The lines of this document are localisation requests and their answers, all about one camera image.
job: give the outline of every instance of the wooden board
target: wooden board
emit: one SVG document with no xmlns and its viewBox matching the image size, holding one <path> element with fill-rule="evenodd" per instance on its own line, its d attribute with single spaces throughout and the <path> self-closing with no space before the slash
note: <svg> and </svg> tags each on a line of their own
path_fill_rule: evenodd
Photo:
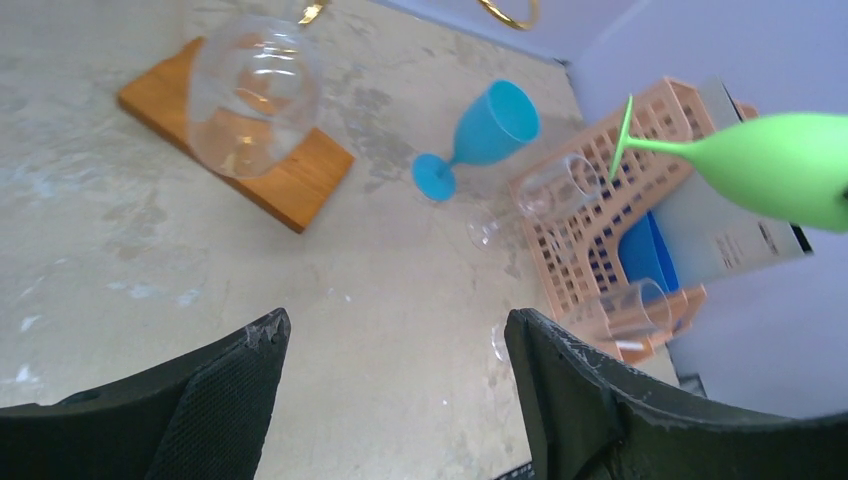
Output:
<svg viewBox="0 0 848 480">
<path fill-rule="evenodd" d="M 148 70 L 118 92 L 118 104 L 165 140 L 194 158 L 186 133 L 191 63 L 204 39 Z M 303 232 L 353 164 L 353 155 L 315 128 L 270 173 L 234 179 L 230 186 L 297 233 Z"/>
</svg>

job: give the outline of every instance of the glass stem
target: glass stem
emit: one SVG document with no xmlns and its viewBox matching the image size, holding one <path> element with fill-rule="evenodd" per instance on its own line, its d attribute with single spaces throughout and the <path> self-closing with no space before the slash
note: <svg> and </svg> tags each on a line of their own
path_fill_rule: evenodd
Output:
<svg viewBox="0 0 848 480">
<path fill-rule="evenodd" d="M 456 161 L 456 158 L 452 158 L 450 162 L 439 167 L 439 170 L 436 172 L 436 176 L 439 177 L 439 178 L 442 178 L 442 175 L 444 175 L 448 170 L 450 170 L 457 163 L 458 162 Z"/>
<path fill-rule="evenodd" d="M 507 213 L 498 215 L 494 220 L 483 225 L 484 229 L 488 229 L 488 231 L 502 230 L 505 225 L 510 225 L 513 223 L 519 222 L 524 218 L 524 215 L 518 210 L 518 207 L 513 208 Z"/>
<path fill-rule="evenodd" d="M 626 148 L 635 148 L 637 150 L 670 153 L 688 160 L 687 153 L 689 153 L 691 145 L 691 143 L 673 143 L 661 140 L 649 140 L 645 138 L 628 138 L 625 146 Z"/>
</svg>

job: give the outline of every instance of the blue plastic wine glass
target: blue plastic wine glass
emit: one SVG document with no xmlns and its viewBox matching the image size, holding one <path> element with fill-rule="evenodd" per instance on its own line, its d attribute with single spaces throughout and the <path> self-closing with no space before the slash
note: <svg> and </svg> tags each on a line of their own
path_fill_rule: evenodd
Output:
<svg viewBox="0 0 848 480">
<path fill-rule="evenodd" d="M 504 160 L 539 136 L 541 120 L 530 97 L 506 80 L 492 83 L 462 115 L 453 138 L 453 158 L 424 153 L 412 164 L 415 185 L 443 202 L 456 192 L 451 168 L 458 163 L 484 167 Z"/>
</svg>

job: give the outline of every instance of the gold handle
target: gold handle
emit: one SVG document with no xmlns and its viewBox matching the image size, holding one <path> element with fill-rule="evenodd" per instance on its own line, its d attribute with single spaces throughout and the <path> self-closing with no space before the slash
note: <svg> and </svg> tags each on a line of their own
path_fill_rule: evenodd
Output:
<svg viewBox="0 0 848 480">
<path fill-rule="evenodd" d="M 477 1 L 483 6 L 483 8 L 486 9 L 487 12 L 492 14 L 493 17 L 500 20 L 501 23 L 516 30 L 530 30 L 533 28 L 533 25 L 536 25 L 536 22 L 539 21 L 539 0 L 530 0 L 530 20 L 527 20 L 526 22 L 513 20 L 512 17 L 503 13 L 491 0 Z"/>
<path fill-rule="evenodd" d="M 303 18 L 297 22 L 298 25 L 306 26 L 312 23 L 329 3 L 330 0 L 315 0 L 315 3 L 303 9 Z"/>
</svg>

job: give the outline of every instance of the concrete floor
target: concrete floor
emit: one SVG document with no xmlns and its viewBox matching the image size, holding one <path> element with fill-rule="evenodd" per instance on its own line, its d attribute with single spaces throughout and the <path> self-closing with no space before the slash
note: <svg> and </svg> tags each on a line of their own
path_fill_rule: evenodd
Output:
<svg viewBox="0 0 848 480">
<path fill-rule="evenodd" d="M 152 3 L 0 5 L 0 406 L 56 402 L 283 306 L 292 340 L 257 478 L 483 479 L 527 461 L 490 334 L 547 302 L 517 234 L 483 253 L 464 220 L 506 208 L 496 187 L 579 128 L 564 71 L 364 0 L 331 5 L 308 29 L 320 126 L 357 160 L 297 235 L 115 107 L 239 10 Z M 543 138 L 460 171 L 455 201 L 426 201 L 411 159 L 448 152 L 496 78 L 535 100 Z M 645 369 L 674 382 L 666 356 Z"/>
</svg>

